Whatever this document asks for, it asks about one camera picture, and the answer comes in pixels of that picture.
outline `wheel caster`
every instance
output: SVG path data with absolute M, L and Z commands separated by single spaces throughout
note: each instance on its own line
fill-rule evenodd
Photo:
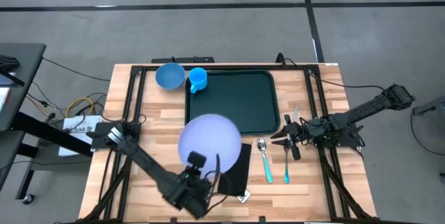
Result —
M 27 193 L 25 198 L 23 198 L 22 203 L 23 205 L 29 205 L 31 202 L 34 201 L 35 196 L 33 194 Z

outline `wooden tabletop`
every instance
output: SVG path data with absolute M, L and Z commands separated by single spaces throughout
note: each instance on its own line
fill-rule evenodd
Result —
M 130 68 L 130 64 L 117 64 L 114 67 L 105 104 L 104 116 L 107 118 L 119 119 L 122 116 Z M 322 79 L 342 83 L 338 65 L 320 64 L 320 70 Z M 299 70 L 272 70 L 270 73 L 275 80 L 282 125 L 283 115 L 292 115 L 297 105 L 299 116 L 311 119 L 303 72 Z M 318 115 L 321 115 L 316 82 L 313 79 L 312 86 L 317 99 Z M 348 101 L 342 87 L 328 83 L 324 83 L 323 87 L 330 113 L 348 110 Z M 177 153 L 177 141 L 184 127 L 184 89 L 183 86 L 178 90 L 163 90 L 156 84 L 154 72 L 149 71 L 141 107 L 141 113 L 147 116 L 147 121 L 142 125 L 140 146 L 164 168 L 176 173 L 183 170 Z M 134 108 L 136 90 L 137 86 L 133 93 L 131 109 Z M 259 137 L 245 136 L 243 142 L 254 144 Z M 273 184 L 267 183 L 261 152 L 254 145 L 248 177 L 250 198 L 242 204 L 235 197 L 228 197 L 221 205 L 210 211 L 205 218 L 198 221 L 258 221 L 259 216 L 266 216 L 267 221 L 328 221 L 330 217 L 316 149 L 310 145 L 304 147 L 299 145 L 302 158 L 299 161 L 289 158 L 291 183 L 284 184 L 284 151 L 281 146 L 270 144 L 270 135 L 262 137 L 268 144 L 266 155 L 273 175 Z M 362 158 L 347 147 L 340 147 L 337 150 L 346 188 L 368 214 L 375 216 Z M 107 154 L 108 150 L 98 151 L 92 158 L 79 218 L 89 214 L 97 204 Z M 108 187 L 111 168 L 110 164 L 105 189 Z M 336 200 L 337 215 L 341 216 L 338 191 L 334 185 L 332 188 Z M 116 216 L 119 196 L 120 189 L 115 194 L 111 216 Z M 221 197 L 214 197 L 212 204 Z M 178 221 L 194 221 L 185 209 L 177 211 L 166 203 L 157 191 L 155 182 L 136 164 L 133 164 L 124 222 L 170 221 L 171 217 L 178 217 Z

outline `silver spoon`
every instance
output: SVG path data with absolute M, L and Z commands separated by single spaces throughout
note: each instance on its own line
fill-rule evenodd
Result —
M 266 171 L 266 178 L 268 183 L 272 183 L 272 173 L 270 172 L 269 163 L 267 162 L 267 157 L 265 154 L 266 151 L 266 142 L 263 138 L 258 140 L 258 149 L 263 154 L 263 163 L 264 163 L 264 171 Z

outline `blue cup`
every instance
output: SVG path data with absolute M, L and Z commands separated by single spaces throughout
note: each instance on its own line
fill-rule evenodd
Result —
M 164 89 L 180 87 L 186 80 L 186 71 L 177 63 L 166 63 L 156 71 L 156 82 Z
M 204 68 L 195 67 L 188 73 L 190 80 L 190 92 L 196 93 L 198 90 L 203 90 L 207 86 L 207 72 Z

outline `desk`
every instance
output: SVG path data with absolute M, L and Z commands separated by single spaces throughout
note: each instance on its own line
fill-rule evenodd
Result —
M 212 65 L 218 64 L 202 64 L 202 66 Z M 104 116 L 107 118 L 119 119 L 122 115 L 130 68 L 131 65 L 127 64 L 115 65 L 105 104 Z M 320 71 L 322 79 L 342 82 L 337 65 L 320 64 Z M 300 117 L 311 119 L 303 72 L 272 70 L 270 73 L 275 80 L 282 125 L 283 115 L 292 115 L 296 105 L 298 105 Z M 314 94 L 318 98 L 316 82 L 312 80 L 312 83 Z M 330 113 L 348 110 L 346 94 L 342 87 L 328 83 L 324 83 L 323 87 Z M 141 113 L 147 116 L 147 121 L 142 125 L 140 146 L 162 166 L 176 173 L 183 169 L 177 154 L 177 141 L 184 127 L 184 89 L 182 87 L 174 91 L 163 90 L 156 84 L 154 72 L 150 71 L 146 76 L 141 106 Z M 133 91 L 132 108 L 136 92 Z M 321 110 L 318 100 L 316 103 L 317 109 Z M 254 144 L 259 137 L 244 136 L 243 142 Z M 268 184 L 266 181 L 261 152 L 254 145 L 250 158 L 248 191 L 251 192 L 251 196 L 248 201 L 241 204 L 235 197 L 228 197 L 225 202 L 199 221 L 258 221 L 259 216 L 265 216 L 267 221 L 328 221 L 330 217 L 316 148 L 300 145 L 302 159 L 299 161 L 289 159 L 291 183 L 285 185 L 284 151 L 281 146 L 270 143 L 270 135 L 263 137 L 268 144 L 266 154 L 273 174 L 273 184 Z M 347 147 L 340 147 L 337 151 L 346 188 L 368 214 L 375 216 L 362 158 Z M 89 214 L 97 204 L 107 154 L 108 150 L 103 150 L 93 155 L 79 218 Z M 109 183 L 111 167 L 110 163 L 105 189 Z M 339 196 L 335 186 L 332 185 L 332 189 L 337 215 L 341 216 Z M 117 214 L 119 194 L 120 189 L 115 194 L 111 217 Z M 221 197 L 215 197 L 212 202 L 219 199 Z M 186 210 L 177 211 L 165 203 L 154 181 L 138 166 L 132 166 L 124 222 L 170 221 L 170 218 L 175 216 L 178 217 L 178 221 L 194 221 Z
M 0 168 L 4 168 L 0 171 L 0 190 L 16 154 L 30 158 L 36 158 L 38 155 L 37 147 L 22 143 L 25 133 L 51 141 L 87 157 L 92 156 L 89 144 L 19 112 L 46 48 L 44 44 L 35 43 L 0 43 L 0 54 L 15 57 L 19 61 L 19 67 L 13 72 L 24 82 L 23 87 L 10 88 L 6 102 L 0 111 Z M 36 168 L 33 168 L 33 164 L 30 163 L 17 193 L 17 199 L 23 199 L 26 195 L 34 170 Z

